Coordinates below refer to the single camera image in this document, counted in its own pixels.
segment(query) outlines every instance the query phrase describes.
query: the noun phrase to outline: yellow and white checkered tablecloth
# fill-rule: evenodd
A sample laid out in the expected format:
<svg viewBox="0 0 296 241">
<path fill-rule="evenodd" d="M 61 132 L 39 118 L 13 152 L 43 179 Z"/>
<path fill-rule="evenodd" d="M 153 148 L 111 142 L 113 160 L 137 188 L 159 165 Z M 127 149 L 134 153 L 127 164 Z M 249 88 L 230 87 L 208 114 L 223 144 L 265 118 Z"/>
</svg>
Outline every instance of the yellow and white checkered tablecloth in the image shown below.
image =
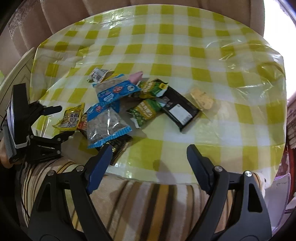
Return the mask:
<svg viewBox="0 0 296 241">
<path fill-rule="evenodd" d="M 165 114 L 143 130 L 108 172 L 164 183 L 196 183 L 186 159 L 195 144 L 227 171 L 260 171 L 273 180 L 285 144 L 286 87 L 281 55 L 256 32 L 210 11 L 176 5 L 138 5 L 97 14 L 40 44 L 31 101 L 63 111 L 33 125 L 52 137 L 65 108 L 97 102 L 86 80 L 95 68 L 158 77 L 188 97 L 198 87 L 215 100 L 185 134 Z M 63 153 L 78 163 L 95 154 L 78 132 Z"/>
</svg>

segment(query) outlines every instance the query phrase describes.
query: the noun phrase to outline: yellow snack package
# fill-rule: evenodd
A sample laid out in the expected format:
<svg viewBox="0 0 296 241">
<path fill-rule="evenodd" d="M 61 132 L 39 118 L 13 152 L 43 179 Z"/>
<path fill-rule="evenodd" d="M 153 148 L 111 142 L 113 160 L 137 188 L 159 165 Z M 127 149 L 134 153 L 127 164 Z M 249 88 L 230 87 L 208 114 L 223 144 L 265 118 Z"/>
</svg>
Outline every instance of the yellow snack package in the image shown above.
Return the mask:
<svg viewBox="0 0 296 241">
<path fill-rule="evenodd" d="M 84 113 L 85 103 L 65 110 L 64 117 L 56 124 L 54 128 L 60 131 L 75 131 Z"/>
</svg>

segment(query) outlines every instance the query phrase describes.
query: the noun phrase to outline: checkered tablecloth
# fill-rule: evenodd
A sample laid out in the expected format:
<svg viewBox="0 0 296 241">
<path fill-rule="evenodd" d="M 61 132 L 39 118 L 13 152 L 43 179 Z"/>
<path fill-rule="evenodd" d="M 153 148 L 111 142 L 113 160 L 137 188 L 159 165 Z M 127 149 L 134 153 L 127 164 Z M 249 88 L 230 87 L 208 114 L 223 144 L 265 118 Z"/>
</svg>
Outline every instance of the checkered tablecloth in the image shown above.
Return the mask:
<svg viewBox="0 0 296 241">
<path fill-rule="evenodd" d="M 186 148 L 195 144 L 227 171 L 261 171 L 273 180 L 285 144 L 286 87 L 281 55 L 256 32 L 210 11 L 174 5 L 138 5 L 91 16 L 57 32 L 37 49 L 31 101 L 62 105 L 41 117 L 36 133 L 52 137 L 65 108 L 97 102 L 86 80 L 95 68 L 158 77 L 189 98 L 197 87 L 214 100 L 186 133 L 165 114 L 142 130 L 108 172 L 164 183 L 195 183 Z M 85 163 L 78 132 L 63 153 Z"/>
</svg>

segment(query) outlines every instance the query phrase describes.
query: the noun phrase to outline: white label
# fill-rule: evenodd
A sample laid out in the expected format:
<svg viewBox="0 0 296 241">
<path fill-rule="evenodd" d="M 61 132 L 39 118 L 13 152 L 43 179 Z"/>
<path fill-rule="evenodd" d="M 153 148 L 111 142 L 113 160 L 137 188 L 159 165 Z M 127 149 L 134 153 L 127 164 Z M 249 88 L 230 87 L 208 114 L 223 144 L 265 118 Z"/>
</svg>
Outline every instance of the white label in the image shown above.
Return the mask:
<svg viewBox="0 0 296 241">
<path fill-rule="evenodd" d="M 192 118 L 192 115 L 185 110 L 180 104 L 176 104 L 173 108 L 169 110 L 169 112 L 177 118 L 178 121 L 182 123 L 182 125 L 186 125 L 186 123 Z"/>
</svg>

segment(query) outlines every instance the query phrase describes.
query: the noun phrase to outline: barcode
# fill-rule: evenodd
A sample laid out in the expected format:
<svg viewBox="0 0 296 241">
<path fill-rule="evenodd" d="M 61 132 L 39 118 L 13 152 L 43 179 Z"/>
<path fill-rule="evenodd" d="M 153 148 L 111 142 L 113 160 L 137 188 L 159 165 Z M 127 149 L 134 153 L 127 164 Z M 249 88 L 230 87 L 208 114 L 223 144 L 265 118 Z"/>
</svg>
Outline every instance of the barcode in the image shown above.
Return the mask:
<svg viewBox="0 0 296 241">
<path fill-rule="evenodd" d="M 186 125 L 187 122 L 191 119 L 191 117 L 192 117 L 191 115 L 186 116 L 185 119 L 183 119 L 182 121 L 182 125 Z"/>
</svg>

